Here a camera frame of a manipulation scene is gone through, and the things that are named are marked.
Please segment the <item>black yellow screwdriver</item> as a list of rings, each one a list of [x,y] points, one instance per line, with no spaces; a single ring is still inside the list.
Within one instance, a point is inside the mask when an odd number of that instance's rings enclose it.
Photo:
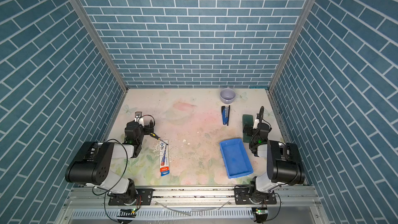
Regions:
[[[162,139],[161,139],[159,136],[157,136],[155,133],[150,133],[149,135],[150,135],[152,138],[154,138],[154,139],[156,139],[156,140],[162,142],[163,144],[168,145],[167,142],[165,142],[164,140],[162,140]]]

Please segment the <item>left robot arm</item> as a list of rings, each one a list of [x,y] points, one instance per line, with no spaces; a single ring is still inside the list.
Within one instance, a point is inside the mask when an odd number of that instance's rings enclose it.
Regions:
[[[119,176],[110,169],[113,160],[125,159],[125,174],[130,159],[138,157],[145,135],[153,133],[155,121],[147,125],[143,118],[126,124],[124,142],[115,139],[103,143],[84,142],[66,169],[65,180],[75,184],[92,184],[109,197],[110,206],[150,205],[152,189],[136,189],[134,180]]]

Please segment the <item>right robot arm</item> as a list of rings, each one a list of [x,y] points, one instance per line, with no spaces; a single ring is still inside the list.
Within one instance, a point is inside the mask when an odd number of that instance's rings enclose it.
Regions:
[[[276,192],[283,186],[301,185],[305,171],[296,144],[268,139],[272,128],[267,123],[258,123],[245,133],[251,135],[250,151],[257,157],[266,158],[266,172],[255,176],[248,185],[234,188],[237,205],[276,204]]]

